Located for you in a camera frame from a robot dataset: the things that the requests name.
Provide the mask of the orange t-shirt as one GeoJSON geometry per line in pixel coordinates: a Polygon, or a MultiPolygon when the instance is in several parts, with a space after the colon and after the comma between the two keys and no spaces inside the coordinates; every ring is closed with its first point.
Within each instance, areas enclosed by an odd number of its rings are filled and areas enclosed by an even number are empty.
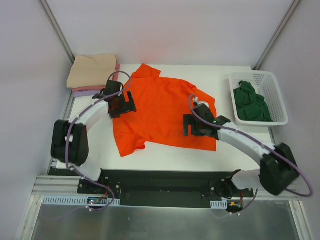
{"type": "Polygon", "coordinates": [[[184,115],[189,114],[189,96],[209,104],[217,113],[216,100],[192,83],[177,78],[162,77],[161,71],[142,64],[126,84],[133,96],[135,112],[113,120],[113,134],[121,157],[145,149],[146,142],[178,148],[215,152],[217,142],[208,136],[184,136],[184,115]]]}

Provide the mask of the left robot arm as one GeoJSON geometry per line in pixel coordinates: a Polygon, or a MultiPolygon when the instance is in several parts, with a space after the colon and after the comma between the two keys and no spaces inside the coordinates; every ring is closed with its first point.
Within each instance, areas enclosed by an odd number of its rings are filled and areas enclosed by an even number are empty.
{"type": "Polygon", "coordinates": [[[90,179],[88,188],[96,195],[105,191],[106,183],[100,179],[102,169],[89,158],[88,132],[106,115],[114,119],[137,111],[132,93],[127,92],[126,101],[124,91],[122,83],[108,80],[105,88],[94,95],[91,104],[80,113],[54,123],[50,150],[52,158],[64,163],[81,177],[90,179]]]}

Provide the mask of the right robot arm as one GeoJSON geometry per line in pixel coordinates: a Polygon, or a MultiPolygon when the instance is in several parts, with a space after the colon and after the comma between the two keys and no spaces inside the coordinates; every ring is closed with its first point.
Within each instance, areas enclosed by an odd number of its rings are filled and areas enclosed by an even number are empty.
{"type": "Polygon", "coordinates": [[[252,188],[278,196],[300,176],[288,145],[262,143],[240,131],[230,119],[222,115],[215,117],[204,103],[196,105],[191,114],[184,114],[183,134],[186,137],[210,137],[229,144],[259,165],[256,170],[237,169],[221,179],[214,190],[223,198],[237,197],[243,190],[252,188]]]}

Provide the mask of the lavender folded t-shirt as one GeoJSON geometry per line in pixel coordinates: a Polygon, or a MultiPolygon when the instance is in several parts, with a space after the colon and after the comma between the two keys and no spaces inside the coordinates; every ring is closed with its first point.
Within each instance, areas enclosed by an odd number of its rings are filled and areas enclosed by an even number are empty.
{"type": "Polygon", "coordinates": [[[80,97],[93,97],[96,94],[99,94],[100,90],[82,90],[82,91],[74,91],[73,97],[80,98],[80,97]]]}

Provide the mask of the pink folded t-shirt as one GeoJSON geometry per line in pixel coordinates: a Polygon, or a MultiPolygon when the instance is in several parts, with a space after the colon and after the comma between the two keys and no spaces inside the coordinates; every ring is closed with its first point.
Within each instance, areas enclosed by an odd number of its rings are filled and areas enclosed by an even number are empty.
{"type": "Polygon", "coordinates": [[[84,83],[78,87],[73,87],[72,92],[99,91],[105,88],[109,75],[86,77],[84,83]]]}

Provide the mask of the beige folded t-shirt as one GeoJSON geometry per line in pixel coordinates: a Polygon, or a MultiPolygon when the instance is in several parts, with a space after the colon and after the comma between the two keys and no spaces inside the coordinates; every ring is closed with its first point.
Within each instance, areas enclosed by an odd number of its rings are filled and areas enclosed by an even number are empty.
{"type": "Polygon", "coordinates": [[[116,66],[115,54],[76,55],[66,86],[69,89],[105,86],[116,66]]]}

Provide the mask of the green t-shirt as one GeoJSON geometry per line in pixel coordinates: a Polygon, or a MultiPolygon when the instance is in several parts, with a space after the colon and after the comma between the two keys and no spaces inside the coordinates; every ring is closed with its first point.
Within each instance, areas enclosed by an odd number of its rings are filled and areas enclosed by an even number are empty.
{"type": "Polygon", "coordinates": [[[242,121],[273,122],[265,98],[256,93],[251,83],[240,81],[233,90],[237,116],[242,121]]]}

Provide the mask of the white perforated plastic basket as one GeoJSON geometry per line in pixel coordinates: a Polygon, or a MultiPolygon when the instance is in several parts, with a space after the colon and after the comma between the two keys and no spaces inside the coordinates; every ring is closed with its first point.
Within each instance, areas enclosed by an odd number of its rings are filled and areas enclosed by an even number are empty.
{"type": "Polygon", "coordinates": [[[276,77],[267,71],[233,72],[229,85],[235,121],[243,126],[284,126],[288,114],[276,77]]]}

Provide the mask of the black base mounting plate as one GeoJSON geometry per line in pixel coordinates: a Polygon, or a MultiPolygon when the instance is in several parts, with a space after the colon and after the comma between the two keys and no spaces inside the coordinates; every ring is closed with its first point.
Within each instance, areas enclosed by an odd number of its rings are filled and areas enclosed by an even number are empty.
{"type": "Polygon", "coordinates": [[[89,204],[102,204],[114,200],[121,206],[210,208],[211,202],[221,201],[222,181],[230,172],[182,172],[103,170],[100,185],[80,179],[77,193],[101,195],[89,204]]]}

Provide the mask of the right aluminium frame post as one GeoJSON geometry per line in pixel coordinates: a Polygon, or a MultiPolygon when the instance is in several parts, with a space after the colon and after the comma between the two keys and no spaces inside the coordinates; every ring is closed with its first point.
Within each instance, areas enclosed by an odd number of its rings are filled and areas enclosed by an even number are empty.
{"type": "Polygon", "coordinates": [[[283,18],[281,19],[278,27],[276,28],[275,32],[273,33],[271,39],[269,40],[268,44],[266,45],[262,55],[258,59],[256,65],[253,67],[254,71],[259,71],[264,62],[267,60],[268,56],[270,55],[271,51],[275,47],[277,41],[280,39],[283,31],[286,29],[286,26],[290,22],[291,18],[295,14],[298,7],[301,5],[303,0],[293,0],[289,5],[287,11],[285,12],[283,18]]]}

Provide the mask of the aluminium frame post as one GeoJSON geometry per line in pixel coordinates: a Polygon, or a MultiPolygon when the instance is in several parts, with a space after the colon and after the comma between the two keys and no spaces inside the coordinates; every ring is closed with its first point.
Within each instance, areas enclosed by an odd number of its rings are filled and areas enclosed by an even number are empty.
{"type": "Polygon", "coordinates": [[[65,54],[67,55],[69,61],[73,64],[75,61],[75,55],[73,54],[71,47],[53,13],[52,8],[49,5],[49,2],[47,0],[38,0],[37,1],[42,8],[45,16],[47,17],[58,41],[60,42],[65,54]]]}
{"type": "Polygon", "coordinates": [[[268,56],[270,55],[271,51],[275,47],[277,41],[280,39],[283,31],[286,29],[286,26],[290,22],[291,18],[295,14],[298,7],[301,5],[303,0],[293,0],[289,5],[287,11],[285,12],[283,18],[281,19],[278,27],[276,28],[275,32],[273,33],[271,39],[269,40],[268,44],[266,45],[262,55],[258,59],[256,65],[253,67],[254,71],[259,71],[264,62],[267,60],[268,56]]]}

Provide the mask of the left aluminium frame post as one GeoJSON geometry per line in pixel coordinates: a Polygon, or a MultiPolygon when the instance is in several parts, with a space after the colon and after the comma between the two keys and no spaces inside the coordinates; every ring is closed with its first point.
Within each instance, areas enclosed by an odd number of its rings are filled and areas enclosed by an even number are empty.
{"type": "Polygon", "coordinates": [[[69,61],[73,64],[75,61],[75,55],[73,54],[71,47],[53,13],[52,8],[49,5],[49,2],[47,0],[38,0],[37,1],[42,8],[45,16],[47,17],[58,41],[60,42],[65,54],[67,55],[69,61]]]}

